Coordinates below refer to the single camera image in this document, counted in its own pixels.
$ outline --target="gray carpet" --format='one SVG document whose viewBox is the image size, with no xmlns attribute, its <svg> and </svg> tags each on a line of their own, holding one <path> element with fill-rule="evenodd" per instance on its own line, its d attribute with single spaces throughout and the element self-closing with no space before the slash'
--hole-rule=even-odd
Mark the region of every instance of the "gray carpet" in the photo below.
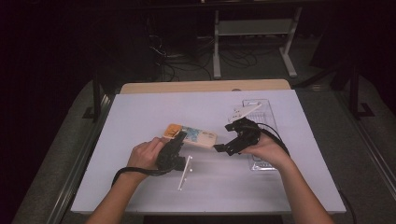
<svg viewBox="0 0 396 224">
<path fill-rule="evenodd" d="M 295 84 L 320 71 L 309 67 L 318 43 L 317 39 L 297 38 L 293 43 L 290 57 L 299 75 L 294 79 L 287 75 L 280 55 L 275 49 L 280 40 L 269 39 L 266 43 L 268 44 L 252 46 L 257 53 L 256 65 L 235 68 L 239 63 L 230 66 L 221 61 L 222 79 L 285 78 L 290 84 Z M 229 57 L 233 56 L 226 49 L 223 49 L 222 53 Z M 205 63 L 209 56 L 204 55 L 198 63 Z M 205 70 L 196 69 L 196 66 L 195 69 L 187 65 L 180 66 L 191 70 L 175 69 L 180 81 L 208 80 Z M 205 68 L 212 73 L 211 61 Z M 367 146 L 356 129 L 355 121 L 350 118 L 343 103 L 340 104 L 339 99 L 345 99 L 348 89 L 341 92 L 329 91 L 331 79 L 332 76 L 325 77 L 305 90 L 298 90 L 297 93 L 332 178 L 350 201 L 358 223 L 396 223 L 396 202 L 374 166 Z M 86 107 L 92 106 L 91 92 L 92 86 L 89 83 L 70 108 L 69 116 L 54 139 L 14 223 L 45 223 L 48 220 L 65 177 L 69 174 L 87 132 L 92 127 L 90 119 L 82 119 Z M 381 103 L 375 88 L 365 79 L 361 80 L 360 99 L 368 103 L 375 112 L 375 117 L 363 118 L 360 123 L 373 138 L 389 167 L 395 171 L 396 139 L 393 136 L 396 134 L 396 119 Z M 347 210 L 345 214 L 333 216 L 336 223 L 352 223 L 351 211 L 349 208 Z M 66 212 L 61 223 L 83 223 L 85 219 L 86 216 L 81 214 Z M 284 223 L 293 223 L 291 216 L 283 216 L 283 219 Z M 137 224 L 142 221 L 142 217 L 126 215 L 123 223 Z"/>
</svg>

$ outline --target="white tabletop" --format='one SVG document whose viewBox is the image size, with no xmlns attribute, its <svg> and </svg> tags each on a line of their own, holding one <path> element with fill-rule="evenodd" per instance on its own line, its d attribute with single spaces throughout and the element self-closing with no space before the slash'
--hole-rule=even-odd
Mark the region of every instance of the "white tabletop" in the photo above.
<svg viewBox="0 0 396 224">
<path fill-rule="evenodd" d="M 117 95 L 71 210 L 90 213 L 102 201 L 114 174 L 133 146 L 162 136 L 169 123 L 218 134 L 217 143 L 236 137 L 224 125 L 243 100 L 268 99 L 282 140 L 305 180 L 330 213 L 346 209 L 320 154 L 295 91 L 216 91 Z M 278 171 L 250 171 L 248 155 L 184 145 L 192 173 L 177 190 L 182 172 L 148 177 L 126 208 L 139 214 L 283 214 L 290 206 Z"/>
</svg>

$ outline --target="dark floor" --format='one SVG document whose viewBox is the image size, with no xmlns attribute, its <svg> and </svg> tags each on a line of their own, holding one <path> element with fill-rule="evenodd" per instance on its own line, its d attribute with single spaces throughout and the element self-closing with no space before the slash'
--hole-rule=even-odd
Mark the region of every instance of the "dark floor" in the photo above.
<svg viewBox="0 0 396 224">
<path fill-rule="evenodd" d="M 238 44 L 224 40 L 221 46 L 222 79 L 285 78 L 290 84 L 297 84 L 321 71 L 309 66 L 318 43 L 317 38 L 295 39 L 290 57 L 297 70 L 297 78 L 289 78 L 277 51 L 282 39 L 265 37 L 263 42 L 255 44 L 257 39 L 250 38 L 242 41 L 253 44 L 250 47 L 244 45 L 242 49 Z M 171 78 L 172 81 L 209 80 L 213 69 L 210 57 L 208 51 L 199 61 L 167 60 L 169 65 L 165 66 L 166 74 L 157 81 Z M 358 223 L 394 223 L 395 198 L 370 156 L 358 126 L 367 130 L 389 169 L 395 171 L 396 139 L 393 135 L 396 134 L 396 119 L 382 103 L 375 87 L 361 78 L 360 100 L 368 103 L 375 116 L 357 122 L 350 116 L 344 103 L 348 99 L 348 87 L 342 91 L 332 91 L 329 87 L 332 78 L 333 74 L 330 74 L 305 89 L 297 90 L 297 94 L 332 178 L 351 204 L 351 207 L 347 206 L 345 214 L 336 214 L 333 218 L 336 223 L 352 223 L 353 211 Z M 90 119 L 81 118 L 89 106 L 92 106 L 91 83 L 81 91 L 70 108 L 14 223 L 44 223 L 48 220 L 64 180 L 93 126 Z M 84 215 L 66 212 L 61 223 L 82 223 L 85 219 Z M 123 223 L 142 221 L 140 216 L 126 215 Z M 293 220 L 291 216 L 285 215 L 283 222 L 293 223 Z"/>
</svg>

